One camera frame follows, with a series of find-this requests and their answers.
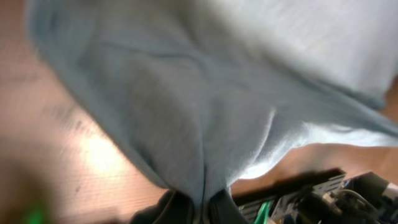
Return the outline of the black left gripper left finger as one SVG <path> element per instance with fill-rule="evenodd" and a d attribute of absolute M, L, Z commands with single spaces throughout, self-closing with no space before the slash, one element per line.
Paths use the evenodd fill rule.
<path fill-rule="evenodd" d="M 181 192 L 168 190 L 154 206 L 134 214 L 130 224 L 192 224 L 192 200 Z"/>

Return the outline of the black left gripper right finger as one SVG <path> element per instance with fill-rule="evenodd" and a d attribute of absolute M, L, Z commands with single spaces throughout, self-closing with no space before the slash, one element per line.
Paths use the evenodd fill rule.
<path fill-rule="evenodd" d="M 211 198 L 208 204 L 208 219 L 211 224 L 249 224 L 226 190 Z"/>

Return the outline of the light blue t-shirt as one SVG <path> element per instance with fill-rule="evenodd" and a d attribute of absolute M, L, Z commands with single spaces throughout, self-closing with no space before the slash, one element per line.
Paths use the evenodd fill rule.
<path fill-rule="evenodd" d="M 28 1 L 40 56 L 153 183 L 206 203 L 308 144 L 396 146 L 396 1 Z"/>

